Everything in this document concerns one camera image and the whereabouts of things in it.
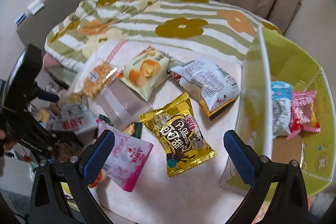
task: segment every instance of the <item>floral duvet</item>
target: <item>floral duvet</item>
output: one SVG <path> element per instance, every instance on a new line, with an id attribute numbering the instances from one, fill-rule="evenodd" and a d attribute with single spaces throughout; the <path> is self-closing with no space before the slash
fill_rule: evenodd
<path id="1" fill-rule="evenodd" d="M 271 22 L 212 0 L 84 0 L 48 34 L 45 50 L 78 72 L 108 39 L 186 48 L 240 63 Z"/>

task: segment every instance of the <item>light blue snack bag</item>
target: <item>light blue snack bag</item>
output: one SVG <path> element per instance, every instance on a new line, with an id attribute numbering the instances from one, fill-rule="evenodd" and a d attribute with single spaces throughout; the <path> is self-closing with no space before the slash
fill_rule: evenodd
<path id="1" fill-rule="evenodd" d="M 271 82 L 272 89 L 272 134 L 277 136 L 290 135 L 291 99 L 293 86 L 281 81 Z"/>

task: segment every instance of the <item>plastic bag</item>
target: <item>plastic bag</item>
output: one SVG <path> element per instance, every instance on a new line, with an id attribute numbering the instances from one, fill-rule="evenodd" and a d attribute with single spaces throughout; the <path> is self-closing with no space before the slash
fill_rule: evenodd
<path id="1" fill-rule="evenodd" d="M 122 72 L 121 67 L 112 67 L 108 62 L 102 62 L 91 70 L 83 81 L 83 92 L 89 98 L 97 97 L 109 82 Z"/>
<path id="2" fill-rule="evenodd" d="M 116 128 L 97 120 L 98 135 L 111 130 L 115 136 L 115 145 L 107 158 L 103 169 L 107 176 L 127 192 L 132 192 L 140 173 L 148 159 L 153 144 L 123 133 Z"/>
<path id="3" fill-rule="evenodd" d="M 119 130 L 124 130 L 132 122 L 138 122 L 141 114 L 152 109 L 151 103 L 140 99 L 119 79 L 108 84 L 94 102 L 101 106 Z"/>
<path id="4" fill-rule="evenodd" d="M 97 116 L 86 106 L 75 103 L 63 106 L 54 105 L 53 115 L 46 123 L 47 130 L 73 131 L 77 139 L 85 146 L 92 144 L 97 135 Z"/>
<path id="5" fill-rule="evenodd" d="M 210 120 L 240 95 L 233 76 L 209 60 L 196 59 L 173 67 L 168 73 L 201 104 Z"/>
<path id="6" fill-rule="evenodd" d="M 290 135 L 289 123 L 291 120 L 291 99 L 292 85 L 274 81 L 271 82 L 272 88 L 272 135 Z"/>
<path id="7" fill-rule="evenodd" d="M 315 103 L 316 91 L 293 92 L 291 103 L 291 120 L 289 129 L 290 138 L 298 135 L 301 130 L 307 132 L 321 132 L 320 123 L 317 121 L 313 107 Z"/>
<path id="8" fill-rule="evenodd" d="M 123 67 L 113 65 L 112 60 L 124 44 L 125 41 L 121 41 L 115 47 L 106 45 L 108 51 L 98 49 L 94 52 L 76 75 L 68 94 L 83 93 L 89 98 L 99 96 L 108 83 L 123 71 Z"/>
<path id="9" fill-rule="evenodd" d="M 148 101 L 153 89 L 169 77 L 167 70 L 179 64 L 171 55 L 149 46 L 124 66 L 120 79 Z"/>
<path id="10" fill-rule="evenodd" d="M 158 138 L 165 150 L 169 177 L 217 155 L 203 138 L 187 92 L 163 108 L 142 114 L 140 121 Z"/>

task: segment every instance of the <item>pink snack bag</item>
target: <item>pink snack bag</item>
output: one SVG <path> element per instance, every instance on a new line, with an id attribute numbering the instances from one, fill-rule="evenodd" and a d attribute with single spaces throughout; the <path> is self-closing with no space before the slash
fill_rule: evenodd
<path id="1" fill-rule="evenodd" d="M 97 120 L 98 136 L 104 130 L 111 130 L 115 136 L 115 145 L 107 158 L 103 169 L 107 176 L 123 190 L 132 192 L 144 167 L 153 144 L 134 138 L 118 129 Z"/>
<path id="2" fill-rule="evenodd" d="M 291 120 L 289 129 L 291 134 L 287 140 L 298 135 L 302 130 L 306 132 L 321 132 L 320 123 L 313 111 L 316 90 L 293 92 L 291 102 Z"/>

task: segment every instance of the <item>gold snack bag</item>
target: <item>gold snack bag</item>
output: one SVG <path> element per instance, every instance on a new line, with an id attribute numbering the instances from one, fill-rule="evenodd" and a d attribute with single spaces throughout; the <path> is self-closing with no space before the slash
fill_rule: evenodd
<path id="1" fill-rule="evenodd" d="M 187 92 L 163 108 L 142 114 L 140 121 L 159 139 L 166 151 L 169 177 L 217 155 L 201 134 Z"/>
<path id="2" fill-rule="evenodd" d="M 125 65 L 119 78 L 148 101 L 153 89 L 169 77 L 167 70 L 181 64 L 169 54 L 149 46 Z"/>

